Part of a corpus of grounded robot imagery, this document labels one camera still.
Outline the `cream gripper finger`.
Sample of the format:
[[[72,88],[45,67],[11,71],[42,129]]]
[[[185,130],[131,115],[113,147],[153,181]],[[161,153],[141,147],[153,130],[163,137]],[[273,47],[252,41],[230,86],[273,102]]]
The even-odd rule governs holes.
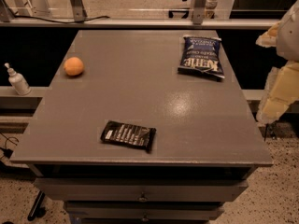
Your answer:
[[[271,26],[266,32],[260,35],[256,40],[256,44],[264,48],[275,47],[277,45],[279,25],[280,22],[278,21],[273,26]]]
[[[272,67],[258,106],[256,119],[261,124],[271,124],[299,99],[299,62],[287,61],[281,67]]]

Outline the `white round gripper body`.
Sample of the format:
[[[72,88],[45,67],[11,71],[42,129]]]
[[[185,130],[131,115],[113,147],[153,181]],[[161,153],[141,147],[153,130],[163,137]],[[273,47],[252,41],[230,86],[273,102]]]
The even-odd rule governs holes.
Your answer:
[[[277,55],[290,61],[299,61],[299,0],[280,21],[277,36]]]

